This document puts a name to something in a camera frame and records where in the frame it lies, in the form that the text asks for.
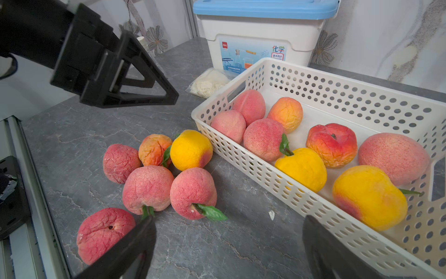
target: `artificial peach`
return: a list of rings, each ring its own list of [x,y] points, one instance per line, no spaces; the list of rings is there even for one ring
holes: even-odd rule
[[[265,116],[266,105],[260,92],[249,89],[235,99],[232,109],[239,111],[245,118],[246,126],[249,126]]]
[[[308,132],[306,147],[321,156],[328,168],[350,163],[358,152],[356,135],[350,128],[336,123],[316,125]]]
[[[79,227],[76,244],[78,254],[86,264],[92,264],[129,231],[135,219],[120,208],[105,208],[87,217]]]
[[[243,145],[263,160],[274,161],[282,155],[279,147],[284,132],[279,122],[269,118],[259,119],[246,128]]]
[[[170,204],[172,173],[162,166],[144,166],[134,170],[122,190],[122,202],[131,213],[142,215],[142,206],[155,211],[166,209]]]
[[[131,172],[140,166],[138,151],[122,144],[110,145],[102,160],[105,176],[119,184],[124,184]]]
[[[395,133],[368,137],[358,151],[360,165],[382,169],[395,186],[417,179],[429,166],[429,155],[413,139]]]
[[[273,105],[267,117],[281,123],[288,134],[299,127],[303,116],[301,103],[290,97],[282,97]]]
[[[152,134],[146,137],[138,151],[139,158],[144,166],[159,166],[163,162],[164,151],[172,145],[172,140],[165,135]]]
[[[334,182],[333,198],[339,208],[377,231],[393,227],[407,213],[406,197],[373,166],[343,172]]]
[[[170,200],[175,211],[186,219],[203,218],[194,204],[215,206],[217,203],[217,190],[211,174],[200,167],[183,171],[172,183]]]
[[[228,110],[214,117],[211,127],[238,144],[241,144],[246,129],[246,121],[240,112]]]

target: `plastic storage box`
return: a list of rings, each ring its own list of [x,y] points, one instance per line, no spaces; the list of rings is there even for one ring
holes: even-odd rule
[[[266,113],[281,97],[301,102],[302,123],[288,135],[291,150],[305,147],[311,127],[339,123],[352,129],[358,146],[376,133],[399,133],[418,141],[430,156],[420,178],[400,188],[423,193],[406,195],[407,217],[383,232],[367,227],[336,207],[331,190],[336,178],[356,166],[358,158],[341,169],[327,169],[328,180],[317,194],[302,186],[210,124],[231,109],[234,98],[246,89],[258,90]],[[214,152],[256,181],[290,208],[314,216],[347,248],[384,275],[446,278],[446,105],[441,102],[379,87],[342,76],[264,58],[237,76],[192,112],[198,129]],[[443,162],[442,170],[434,173]],[[434,179],[440,187],[434,187]]]
[[[198,0],[214,68],[241,73],[261,58],[307,66],[338,0]]]

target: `black object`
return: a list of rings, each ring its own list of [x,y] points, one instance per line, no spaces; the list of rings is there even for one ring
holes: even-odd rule
[[[14,53],[54,69],[51,84],[100,108],[175,104],[178,92],[135,35],[121,38],[84,4],[75,15],[59,0],[0,0],[0,53]],[[130,65],[144,80],[127,79]],[[164,96],[121,92],[122,85],[152,88]]]
[[[157,229],[149,216],[75,279],[145,279],[155,249]]]
[[[31,216],[28,199],[14,156],[0,160],[0,240],[23,225]]]
[[[375,269],[352,253],[313,216],[305,217],[302,240],[314,279],[382,278]]]

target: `orange peach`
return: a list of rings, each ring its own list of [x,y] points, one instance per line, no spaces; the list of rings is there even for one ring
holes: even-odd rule
[[[239,111],[245,118],[246,126],[249,126],[265,116],[266,105],[260,92],[249,89],[235,99],[232,109]]]
[[[316,125],[311,128],[306,147],[319,154],[328,168],[347,165],[358,152],[355,132],[336,123]]]
[[[268,118],[283,125],[286,134],[299,127],[303,116],[301,103],[290,97],[280,98],[268,113]]]
[[[243,145],[263,160],[274,161],[282,155],[279,147],[284,132],[279,122],[269,118],[259,119],[246,128]]]
[[[382,169],[395,186],[417,179],[429,166],[429,155],[413,139],[395,133],[368,137],[358,151],[360,165]]]
[[[246,129],[246,121],[240,112],[228,110],[214,117],[211,127],[238,144],[241,144]]]
[[[159,166],[163,162],[164,151],[171,145],[172,140],[168,136],[151,134],[142,141],[138,156],[144,166]]]

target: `pink peach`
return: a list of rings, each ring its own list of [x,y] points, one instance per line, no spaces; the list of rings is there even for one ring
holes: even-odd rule
[[[311,128],[306,147],[314,150],[328,168],[341,168],[350,163],[358,153],[355,132],[336,123]]]
[[[140,166],[138,151],[122,144],[110,145],[102,160],[105,176],[119,184],[125,183],[130,173]]]
[[[186,219],[204,218],[193,204],[215,206],[217,203],[217,190],[211,174],[200,167],[183,171],[172,183],[170,200],[175,211]]]
[[[249,126],[265,116],[266,105],[260,92],[249,89],[235,99],[232,109],[239,111],[245,118],[246,126]]]
[[[288,134],[299,127],[303,116],[301,103],[290,97],[282,97],[273,105],[267,117],[281,123]]]
[[[279,122],[264,118],[254,121],[246,128],[243,145],[265,161],[274,161],[282,153],[279,151],[285,129]]]
[[[172,145],[172,140],[165,135],[151,134],[146,137],[138,150],[138,155],[144,166],[159,166],[163,162],[164,151]]]
[[[79,227],[76,239],[79,256],[86,264],[94,263],[135,225],[135,219],[125,210],[105,208],[96,212]]]
[[[142,206],[152,206],[155,211],[170,204],[172,173],[162,166],[145,166],[134,170],[122,190],[122,202],[130,212],[142,215]]]
[[[413,139],[395,133],[367,138],[358,150],[360,165],[380,168],[395,186],[419,178],[429,166],[429,155]]]
[[[246,121],[240,112],[228,110],[214,117],[211,127],[238,144],[241,144],[243,141],[243,133],[246,129]]]

